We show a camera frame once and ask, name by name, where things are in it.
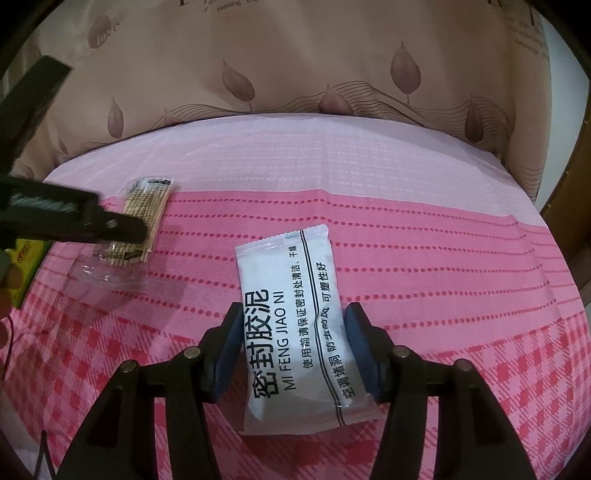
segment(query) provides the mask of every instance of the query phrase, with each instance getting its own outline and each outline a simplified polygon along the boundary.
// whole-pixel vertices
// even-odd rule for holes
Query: pink checkered fabric
[[[591,339],[577,288],[545,226],[324,190],[173,194],[142,294],[77,279],[85,247],[57,244],[14,317],[7,392],[29,432],[48,431],[62,460],[117,366],[171,358],[198,343],[241,299],[234,247],[325,223],[343,306],[360,301],[375,325],[425,359],[469,358],[508,413],[538,478],[549,479],[589,427]],[[367,478],[383,421],[312,436],[240,437],[206,414],[226,479]],[[165,415],[158,462],[170,478]],[[436,402],[421,479],[433,474]]]

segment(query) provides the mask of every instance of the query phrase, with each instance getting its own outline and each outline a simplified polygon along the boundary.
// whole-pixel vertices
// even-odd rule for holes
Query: sealing putty packet
[[[311,434],[382,418],[345,333],[328,227],[236,247],[249,371],[241,433]]]

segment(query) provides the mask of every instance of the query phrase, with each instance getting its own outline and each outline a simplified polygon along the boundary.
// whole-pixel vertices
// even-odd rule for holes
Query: black cable
[[[6,362],[4,363],[4,372],[2,372],[2,381],[6,380],[6,373],[10,365],[12,358],[12,346],[14,345],[14,322],[10,315],[7,316],[8,323],[10,324],[10,342],[8,343],[8,353],[6,354]]]
[[[35,473],[33,473],[33,480],[38,480],[39,475],[41,475],[41,462],[43,457],[45,457],[45,463],[47,464],[47,469],[49,470],[49,476],[54,479],[56,477],[56,470],[53,468],[53,463],[51,462],[49,445],[47,444],[47,432],[45,430],[41,431],[41,442],[39,443],[39,453],[37,455],[37,462],[35,463]]]

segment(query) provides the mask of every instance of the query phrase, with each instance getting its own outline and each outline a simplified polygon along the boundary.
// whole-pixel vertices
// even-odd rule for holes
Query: leaf pattern
[[[121,138],[123,137],[123,112],[115,99],[111,103],[111,109],[109,110],[109,123],[108,123],[108,130],[109,135],[113,138]]]
[[[61,140],[60,137],[57,137],[57,144],[60,147],[60,150],[62,152],[64,152],[66,155],[69,155],[70,153],[68,152],[68,148],[66,147],[66,144]]]
[[[164,109],[164,126],[171,127],[173,125],[178,125],[180,123],[177,118],[172,115],[166,108]]]
[[[252,102],[255,89],[242,73],[238,73],[230,65],[223,62],[222,83],[234,97],[243,102]]]
[[[466,122],[464,123],[464,133],[466,138],[472,143],[478,143],[484,138],[482,115],[480,114],[480,108],[474,98],[470,99],[470,106],[468,107]]]
[[[404,42],[392,57],[390,76],[394,84],[406,95],[410,95],[421,85],[421,69],[404,46]]]
[[[324,95],[318,102],[318,111],[329,115],[354,115],[349,102],[330,85],[326,86]]]

